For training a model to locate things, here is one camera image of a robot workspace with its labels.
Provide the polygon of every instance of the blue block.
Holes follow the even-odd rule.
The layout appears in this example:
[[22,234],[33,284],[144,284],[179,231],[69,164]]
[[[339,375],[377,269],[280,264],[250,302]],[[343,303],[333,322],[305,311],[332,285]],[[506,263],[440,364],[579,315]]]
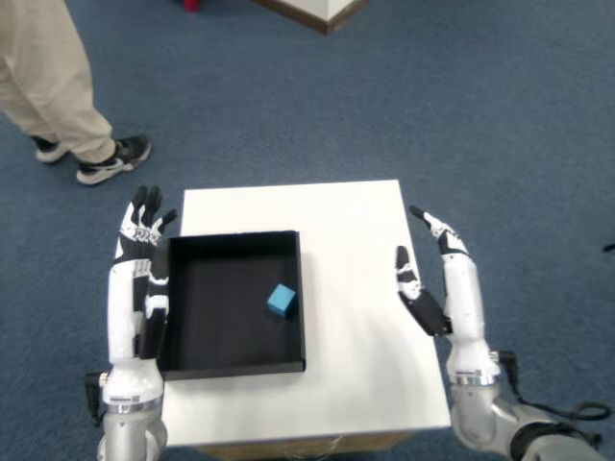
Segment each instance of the blue block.
[[290,305],[295,298],[295,292],[290,288],[279,284],[267,300],[267,306],[276,314],[286,317],[290,311]]

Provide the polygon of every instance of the black tray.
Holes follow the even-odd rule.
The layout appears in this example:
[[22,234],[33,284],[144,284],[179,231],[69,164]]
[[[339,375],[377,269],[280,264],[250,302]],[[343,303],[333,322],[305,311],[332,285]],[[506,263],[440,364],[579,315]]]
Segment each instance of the black tray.
[[[298,232],[172,238],[169,271],[165,379],[306,368]],[[288,318],[267,307],[278,283],[297,293]]]

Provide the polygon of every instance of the sneaker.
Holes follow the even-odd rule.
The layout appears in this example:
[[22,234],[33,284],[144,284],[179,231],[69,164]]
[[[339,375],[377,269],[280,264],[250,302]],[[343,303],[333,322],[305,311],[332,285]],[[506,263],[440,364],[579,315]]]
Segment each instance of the sneaker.
[[66,149],[60,142],[49,142],[38,136],[31,136],[32,140],[37,145],[37,160],[43,163],[55,163],[66,154]]
[[135,137],[115,140],[115,152],[111,157],[100,163],[79,162],[77,181],[81,184],[93,185],[121,173],[133,171],[150,155],[152,143],[140,134]]

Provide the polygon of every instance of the person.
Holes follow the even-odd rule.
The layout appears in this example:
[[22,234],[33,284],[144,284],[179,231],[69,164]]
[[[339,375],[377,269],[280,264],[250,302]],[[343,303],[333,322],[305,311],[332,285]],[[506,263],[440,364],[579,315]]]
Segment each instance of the person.
[[72,153],[83,184],[133,170],[152,149],[142,134],[111,137],[64,0],[0,0],[0,110],[32,138],[38,160]]

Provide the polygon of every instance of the wooden baseboard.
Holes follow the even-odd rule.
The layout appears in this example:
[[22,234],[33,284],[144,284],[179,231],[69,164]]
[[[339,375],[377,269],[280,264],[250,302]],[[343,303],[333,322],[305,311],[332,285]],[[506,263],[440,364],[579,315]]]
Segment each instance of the wooden baseboard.
[[304,12],[303,10],[299,10],[298,8],[293,7],[285,3],[282,0],[252,0],[259,5],[262,5],[265,8],[268,8],[271,11],[274,11],[282,16],[288,17],[304,26],[310,27],[310,29],[314,29],[315,31],[320,32],[321,34],[330,34],[331,32],[338,31],[339,28],[344,24],[348,19],[355,15],[362,7],[367,5],[369,0],[354,0],[351,4],[349,4],[346,8],[344,8],[341,12],[336,14],[330,20],[323,19],[321,17],[315,16],[309,12]]

